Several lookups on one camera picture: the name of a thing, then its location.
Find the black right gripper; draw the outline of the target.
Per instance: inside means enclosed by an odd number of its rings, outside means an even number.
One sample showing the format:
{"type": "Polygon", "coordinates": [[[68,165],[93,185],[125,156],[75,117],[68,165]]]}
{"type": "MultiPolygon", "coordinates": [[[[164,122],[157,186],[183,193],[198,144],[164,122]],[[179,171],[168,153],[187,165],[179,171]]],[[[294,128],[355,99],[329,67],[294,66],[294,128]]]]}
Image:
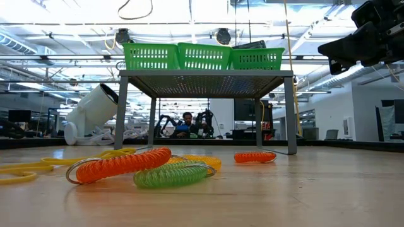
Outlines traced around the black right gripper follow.
{"type": "Polygon", "coordinates": [[[357,30],[344,38],[320,45],[328,57],[330,74],[348,71],[357,61],[363,64],[404,60],[404,2],[368,0],[351,15],[357,30]]]}

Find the orange spiral coil keychain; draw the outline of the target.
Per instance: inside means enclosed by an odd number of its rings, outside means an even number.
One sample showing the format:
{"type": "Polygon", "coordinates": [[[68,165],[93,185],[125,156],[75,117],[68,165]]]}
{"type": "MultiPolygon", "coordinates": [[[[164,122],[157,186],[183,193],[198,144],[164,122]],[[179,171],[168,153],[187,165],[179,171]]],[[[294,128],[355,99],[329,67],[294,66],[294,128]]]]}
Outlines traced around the orange spiral coil keychain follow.
{"type": "Polygon", "coordinates": [[[65,174],[73,184],[93,183],[107,177],[160,167],[172,156],[169,148],[155,148],[140,154],[127,154],[113,158],[87,158],[71,165],[65,174]]]}
{"type": "Polygon", "coordinates": [[[234,155],[234,160],[237,163],[250,163],[250,162],[269,163],[275,161],[276,158],[277,155],[270,151],[236,153],[234,155]]]}

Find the yellow rubber band pile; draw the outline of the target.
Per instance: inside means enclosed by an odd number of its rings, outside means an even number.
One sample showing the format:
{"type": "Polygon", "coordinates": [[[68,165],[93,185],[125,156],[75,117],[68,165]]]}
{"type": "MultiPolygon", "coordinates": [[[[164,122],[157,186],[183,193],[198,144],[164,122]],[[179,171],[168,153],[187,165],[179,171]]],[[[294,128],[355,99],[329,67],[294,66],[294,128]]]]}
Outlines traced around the yellow rubber band pile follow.
{"type": "Polygon", "coordinates": [[[14,177],[0,178],[0,185],[33,181],[37,178],[38,172],[51,172],[55,166],[71,166],[78,161],[88,158],[108,159],[118,156],[135,154],[135,152],[136,148],[122,148],[118,150],[104,151],[93,156],[71,159],[41,158],[39,162],[3,165],[0,166],[0,175],[14,175],[14,177]]]}

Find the green plastic mesh basket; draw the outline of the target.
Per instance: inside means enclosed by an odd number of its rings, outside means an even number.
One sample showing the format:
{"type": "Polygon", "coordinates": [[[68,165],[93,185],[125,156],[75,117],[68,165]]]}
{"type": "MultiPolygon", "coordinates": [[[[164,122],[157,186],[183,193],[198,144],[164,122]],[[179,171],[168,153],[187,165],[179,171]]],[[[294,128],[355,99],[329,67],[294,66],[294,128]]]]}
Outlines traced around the green plastic mesh basket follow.
{"type": "Polygon", "coordinates": [[[284,48],[235,49],[231,68],[239,70],[280,70],[284,48]]]}
{"type": "Polygon", "coordinates": [[[178,43],[181,69],[227,70],[232,48],[218,45],[178,43]]]}
{"type": "Polygon", "coordinates": [[[179,51],[174,44],[124,43],[127,70],[180,69],[179,51]]]}

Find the black monitor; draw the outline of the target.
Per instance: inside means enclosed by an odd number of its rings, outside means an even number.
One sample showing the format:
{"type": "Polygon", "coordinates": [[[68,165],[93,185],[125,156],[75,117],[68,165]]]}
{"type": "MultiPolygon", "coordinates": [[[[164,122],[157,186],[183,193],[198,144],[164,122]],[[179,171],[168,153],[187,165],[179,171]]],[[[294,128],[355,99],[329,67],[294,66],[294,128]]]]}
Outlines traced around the black monitor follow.
{"type": "MultiPolygon", "coordinates": [[[[262,122],[268,122],[272,119],[272,109],[268,100],[260,100],[260,111],[263,118],[262,122]]],[[[234,100],[234,120],[235,121],[255,121],[255,100],[254,99],[235,99],[234,100]]]]}

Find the black round ceiling fixture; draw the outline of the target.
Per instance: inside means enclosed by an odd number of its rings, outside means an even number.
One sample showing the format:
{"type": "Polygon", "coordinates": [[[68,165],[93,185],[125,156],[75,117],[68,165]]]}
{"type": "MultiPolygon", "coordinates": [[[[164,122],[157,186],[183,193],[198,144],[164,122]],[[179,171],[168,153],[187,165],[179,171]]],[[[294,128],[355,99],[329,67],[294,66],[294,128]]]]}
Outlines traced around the black round ceiling fixture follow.
{"type": "Polygon", "coordinates": [[[119,28],[115,35],[115,41],[119,44],[131,43],[131,37],[127,28],[119,28]]]}
{"type": "Polygon", "coordinates": [[[231,36],[227,28],[219,28],[215,37],[216,41],[221,45],[228,45],[231,41],[231,36]]]}

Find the grey perforated metal riser shelf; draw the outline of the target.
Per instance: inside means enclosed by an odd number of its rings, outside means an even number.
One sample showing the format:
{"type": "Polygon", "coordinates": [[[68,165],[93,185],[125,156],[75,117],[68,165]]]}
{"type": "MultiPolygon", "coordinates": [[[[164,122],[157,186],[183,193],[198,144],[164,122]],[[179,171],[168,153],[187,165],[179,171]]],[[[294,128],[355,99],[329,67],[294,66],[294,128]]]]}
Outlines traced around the grey perforated metal riser shelf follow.
{"type": "Polygon", "coordinates": [[[294,73],[281,70],[121,70],[119,71],[114,149],[123,145],[128,84],[151,98],[148,147],[153,146],[155,111],[158,98],[250,98],[254,100],[256,127],[261,125],[260,99],[281,84],[284,85],[287,123],[286,155],[297,153],[294,107],[294,73]]]}

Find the person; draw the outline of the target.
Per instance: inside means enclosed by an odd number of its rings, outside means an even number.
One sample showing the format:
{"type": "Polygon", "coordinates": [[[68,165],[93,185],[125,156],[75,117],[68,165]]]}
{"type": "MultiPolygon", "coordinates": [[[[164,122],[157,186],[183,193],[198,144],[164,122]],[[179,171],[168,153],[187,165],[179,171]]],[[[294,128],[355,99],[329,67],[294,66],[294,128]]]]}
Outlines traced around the person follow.
{"type": "Polygon", "coordinates": [[[198,128],[193,124],[193,116],[191,112],[185,112],[182,115],[184,122],[175,127],[173,137],[174,138],[190,138],[191,134],[197,134],[198,128]]]}

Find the small dark monitor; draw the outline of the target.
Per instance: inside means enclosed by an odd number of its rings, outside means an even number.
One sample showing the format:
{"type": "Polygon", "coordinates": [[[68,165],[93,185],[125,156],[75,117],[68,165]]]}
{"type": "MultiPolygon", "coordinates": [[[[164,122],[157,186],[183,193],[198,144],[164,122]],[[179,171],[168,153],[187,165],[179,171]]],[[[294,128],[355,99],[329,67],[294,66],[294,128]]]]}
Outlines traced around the small dark monitor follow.
{"type": "Polygon", "coordinates": [[[8,110],[8,120],[10,122],[29,122],[31,114],[31,110],[8,110]]]}

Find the black aluminium table frame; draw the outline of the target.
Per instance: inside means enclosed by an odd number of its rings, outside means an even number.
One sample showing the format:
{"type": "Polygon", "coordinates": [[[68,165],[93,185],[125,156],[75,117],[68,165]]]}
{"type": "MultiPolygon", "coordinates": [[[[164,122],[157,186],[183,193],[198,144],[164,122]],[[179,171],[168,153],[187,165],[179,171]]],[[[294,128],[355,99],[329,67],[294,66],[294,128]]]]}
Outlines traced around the black aluminium table frame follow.
{"type": "MultiPolygon", "coordinates": [[[[154,139],[154,145],[185,145],[185,146],[255,146],[255,140],[225,140],[225,139],[154,139]]],[[[0,149],[34,148],[46,146],[65,146],[63,138],[28,138],[0,139],[0,149]]],[[[363,149],[404,153],[404,143],[360,142],[346,140],[297,140],[298,146],[328,146],[347,149],[363,149]]]]}

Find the yellow spiral coil keychain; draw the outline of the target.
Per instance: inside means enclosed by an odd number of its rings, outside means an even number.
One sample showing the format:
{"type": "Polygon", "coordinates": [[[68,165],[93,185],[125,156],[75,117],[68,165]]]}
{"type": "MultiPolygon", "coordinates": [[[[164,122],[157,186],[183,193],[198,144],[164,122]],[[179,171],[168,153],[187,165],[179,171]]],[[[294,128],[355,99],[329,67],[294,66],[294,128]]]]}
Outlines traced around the yellow spiral coil keychain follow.
{"type": "Polygon", "coordinates": [[[222,167],[222,161],[217,157],[198,156],[193,154],[184,154],[182,156],[173,155],[170,158],[169,163],[177,163],[181,161],[202,161],[205,164],[213,167],[217,172],[219,172],[222,167]]]}

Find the green spiral coil keychain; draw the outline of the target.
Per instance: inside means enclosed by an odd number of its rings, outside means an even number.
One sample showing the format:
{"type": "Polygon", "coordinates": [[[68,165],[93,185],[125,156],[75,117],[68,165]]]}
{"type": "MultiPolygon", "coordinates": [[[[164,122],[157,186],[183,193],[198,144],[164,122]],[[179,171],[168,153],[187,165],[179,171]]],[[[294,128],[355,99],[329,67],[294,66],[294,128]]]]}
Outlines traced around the green spiral coil keychain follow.
{"type": "Polygon", "coordinates": [[[214,176],[216,172],[212,166],[202,161],[180,161],[137,172],[133,182],[142,189],[181,187],[198,183],[214,176]]]}

